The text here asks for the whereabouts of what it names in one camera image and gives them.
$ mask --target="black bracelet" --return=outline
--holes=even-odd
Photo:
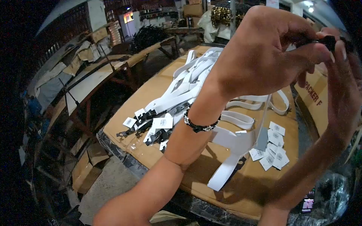
[[[189,116],[188,116],[190,107],[188,107],[186,110],[186,113],[184,115],[184,122],[186,125],[190,126],[195,133],[198,133],[201,131],[210,131],[210,130],[214,129],[221,119],[221,115],[220,115],[219,119],[214,124],[207,125],[207,126],[195,125],[190,121]]]

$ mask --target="forearm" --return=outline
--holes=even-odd
[[[217,121],[227,101],[216,87],[205,86],[189,111],[189,119],[197,125]],[[211,132],[195,133],[180,121],[167,143],[164,156],[129,192],[106,203],[94,218],[94,225],[148,225],[177,191],[187,167],[203,151]]]
[[[173,197],[182,177],[180,166],[162,157],[132,190],[108,201],[93,225],[149,225],[149,219]]]
[[[315,186],[317,180],[345,148],[346,140],[340,139],[330,128],[327,128],[302,159],[276,182],[268,197],[259,225],[270,225],[270,217],[273,216],[279,220],[282,218],[285,224],[289,211]]]
[[[219,95],[216,87],[205,84],[189,111],[189,119],[196,125],[215,123],[224,110],[227,100]],[[165,157],[186,170],[204,150],[211,131],[195,133],[184,122],[178,123],[167,143]]]

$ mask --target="smartphone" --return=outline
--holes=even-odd
[[[303,199],[302,213],[311,213],[314,204],[315,188],[313,188]]]

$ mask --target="hand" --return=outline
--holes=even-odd
[[[242,95],[267,95],[305,81],[306,71],[330,59],[328,49],[312,43],[285,52],[301,38],[317,38],[300,16],[285,10],[254,6],[224,48],[205,83],[220,90],[227,100]]]
[[[317,35],[320,38],[334,35],[337,40],[333,53],[335,62],[329,60],[325,63],[328,70],[328,129],[338,134],[347,146],[361,115],[362,73],[359,60],[353,53],[346,54],[337,30],[323,28]]]

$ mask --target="ceiling light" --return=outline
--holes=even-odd
[[[311,1],[303,1],[304,5],[308,6],[308,7],[311,7],[313,6],[313,2]]]

